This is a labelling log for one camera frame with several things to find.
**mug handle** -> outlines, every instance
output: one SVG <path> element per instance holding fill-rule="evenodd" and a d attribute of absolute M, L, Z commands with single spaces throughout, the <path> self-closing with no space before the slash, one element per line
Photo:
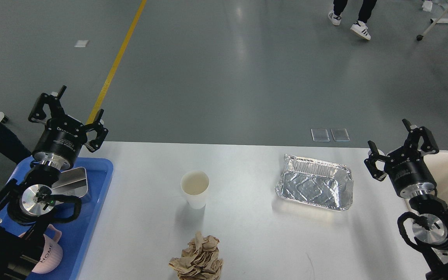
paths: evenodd
<path fill-rule="evenodd" d="M 60 240 L 60 238 L 62 237 L 62 232 L 60 230 L 57 230 L 56 227 L 52 224 L 48 225 L 48 229 L 52 230 L 55 232 L 55 236 L 53 236 L 53 241 L 55 241 L 56 243 Z"/>

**metal tray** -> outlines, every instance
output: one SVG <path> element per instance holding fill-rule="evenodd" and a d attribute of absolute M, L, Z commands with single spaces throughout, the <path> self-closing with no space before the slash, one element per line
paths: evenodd
<path fill-rule="evenodd" d="M 345 211 L 352 205 L 354 181 L 345 165 L 285 154 L 276 194 L 286 200 Z"/>

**person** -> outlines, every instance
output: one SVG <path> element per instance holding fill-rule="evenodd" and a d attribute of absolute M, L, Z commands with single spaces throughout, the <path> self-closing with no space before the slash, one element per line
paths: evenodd
<path fill-rule="evenodd" d="M 327 17 L 331 21 L 331 23 L 335 26 L 340 25 L 341 22 L 341 13 L 347 6 L 348 0 L 334 0 L 333 1 L 333 9 L 329 11 Z M 350 30 L 355 32 L 359 37 L 371 40 L 371 35 L 368 33 L 368 26 L 366 23 L 368 19 L 371 17 L 371 12 L 375 8 L 377 0 L 363 0 L 362 7 L 359 11 L 359 18 L 352 24 Z"/>
<path fill-rule="evenodd" d="M 0 153 L 16 164 L 31 155 L 18 137 L 4 124 L 0 124 Z"/>

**pink mug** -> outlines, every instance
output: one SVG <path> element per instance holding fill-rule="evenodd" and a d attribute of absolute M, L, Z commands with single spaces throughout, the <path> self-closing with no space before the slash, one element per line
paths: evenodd
<path fill-rule="evenodd" d="M 58 241 L 62 237 L 62 232 L 57 230 L 53 225 L 48 225 L 48 229 L 55 231 L 53 238 L 48 237 L 46 234 L 44 236 L 44 246 L 41 255 L 41 259 L 36 264 L 32 272 L 44 274 L 55 269 L 63 257 L 63 250 Z"/>

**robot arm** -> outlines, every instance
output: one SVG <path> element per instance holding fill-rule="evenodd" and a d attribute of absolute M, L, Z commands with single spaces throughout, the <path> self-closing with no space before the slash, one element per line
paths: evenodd
<path fill-rule="evenodd" d="M 441 254 L 448 252 L 448 206 L 437 197 L 437 183 L 423 159 L 427 154 L 437 154 L 439 149 L 431 131 L 424 126 L 417 128 L 406 119 L 402 121 L 409 133 L 404 145 L 382 156 L 376 145 L 369 141 L 371 151 L 364 163 L 378 181 L 388 174 L 396 194 L 409 199 L 411 208 L 418 212 L 418 215 L 413 212 L 402 214 L 397 225 L 404 241 L 420 252 L 428 263 L 431 271 L 426 274 L 427 280 L 448 280 L 448 262 L 440 258 Z M 423 144 L 418 149 L 420 139 L 423 139 Z M 378 170 L 377 161 L 385 163 L 384 171 Z M 415 243 L 410 240 L 404 227 L 408 219 L 413 220 Z"/>
<path fill-rule="evenodd" d="M 82 124 L 66 115 L 60 104 L 66 86 L 57 96 L 43 93 L 37 99 L 28 120 L 44 124 L 44 132 L 32 152 L 35 165 L 25 179 L 17 184 L 10 180 L 0 192 L 0 211 L 7 206 L 10 218 L 30 226 L 20 238 L 0 226 L 0 279 L 23 280 L 37 264 L 42 253 L 42 235 L 50 223 L 68 223 L 80 214 L 82 202 L 76 196 L 53 194 L 51 186 L 60 174 L 74 166 L 83 145 L 89 151 L 99 149 L 108 134 L 103 127 L 100 110 L 92 124 Z M 51 116 L 46 119 L 44 106 Z M 88 140 L 87 133 L 95 131 L 96 137 Z M 73 204 L 73 214 L 66 218 L 55 216 L 59 203 Z"/>

